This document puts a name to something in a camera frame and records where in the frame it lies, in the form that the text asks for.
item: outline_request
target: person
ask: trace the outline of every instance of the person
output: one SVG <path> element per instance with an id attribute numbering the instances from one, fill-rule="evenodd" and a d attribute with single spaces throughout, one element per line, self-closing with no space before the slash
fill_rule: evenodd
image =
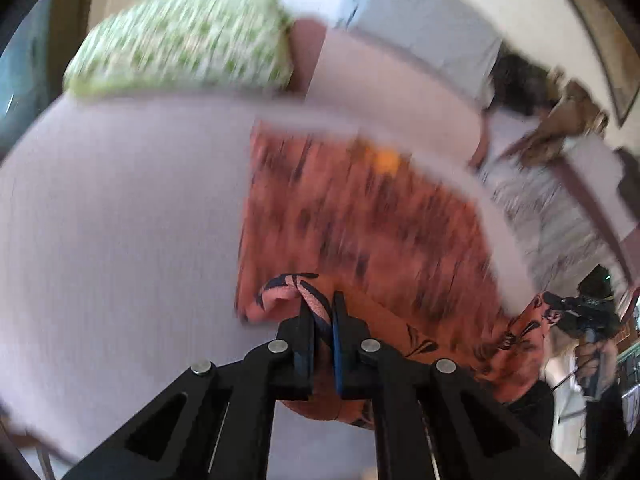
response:
<path id="1" fill-rule="evenodd" d="M 594 357 L 596 350 L 600 351 L 599 358 Z M 604 340 L 577 346 L 575 355 L 578 380 L 593 377 L 600 367 L 600 400 L 586 403 L 586 455 L 581 474 L 584 480 L 594 480 L 603 476 L 629 440 L 622 412 L 622 395 L 616 381 L 618 350 L 612 340 Z M 548 384 L 538 381 L 507 408 L 537 436 L 546 442 L 551 440 L 554 397 Z M 640 432 L 636 433 L 636 440 L 640 439 Z M 628 459 L 638 460 L 635 456 Z"/>

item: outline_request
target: orange fabric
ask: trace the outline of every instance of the orange fabric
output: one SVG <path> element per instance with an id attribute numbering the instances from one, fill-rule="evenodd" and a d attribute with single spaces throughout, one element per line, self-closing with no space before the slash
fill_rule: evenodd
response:
<path id="1" fill-rule="evenodd" d="M 255 301 L 244 311 L 251 322 L 286 318 L 300 310 L 301 301 L 316 320 L 320 344 L 316 350 L 314 395 L 305 402 L 286 402 L 301 415 L 319 420 L 341 420 L 369 427 L 373 424 L 370 405 L 362 400 L 341 400 L 335 392 L 331 298 L 344 293 L 350 316 L 364 320 L 371 336 L 399 350 L 413 361 L 430 364 L 443 357 L 470 371 L 481 384 L 492 389 L 498 400 L 514 400 L 537 380 L 542 360 L 543 339 L 555 322 L 555 311 L 537 296 L 514 319 L 502 317 L 472 352 L 452 349 L 447 334 L 433 340 L 404 322 L 383 305 L 354 287 L 315 273 L 283 274 L 269 280 Z"/>
<path id="2" fill-rule="evenodd" d="M 287 298 L 253 312 L 255 294 L 283 272 L 319 272 L 331 283 L 323 285 L 327 292 L 339 287 L 356 298 L 351 315 L 376 336 L 409 353 L 416 340 L 433 342 L 437 350 L 420 354 L 427 362 L 454 359 L 491 384 L 498 400 L 519 398 L 537 379 L 544 326 L 536 332 L 540 341 L 526 338 L 518 351 L 497 351 L 505 332 L 517 339 L 540 321 L 537 314 L 512 320 L 500 309 L 472 203 L 365 142 L 291 136 L 263 123 L 252 133 L 251 162 L 236 301 L 241 316 L 295 316 L 299 302 Z"/>

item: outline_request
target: hand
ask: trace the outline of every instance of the hand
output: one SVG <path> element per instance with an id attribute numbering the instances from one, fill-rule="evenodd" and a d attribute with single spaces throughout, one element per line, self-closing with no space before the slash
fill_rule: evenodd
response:
<path id="1" fill-rule="evenodd" d="M 593 359 L 596 350 L 600 350 L 600 358 Z M 599 341 L 595 344 L 581 344 L 575 348 L 576 364 L 578 371 L 575 377 L 580 380 L 591 377 L 596 373 L 600 365 L 600 377 L 597 390 L 602 393 L 616 380 L 616 358 L 618 349 L 611 339 Z"/>

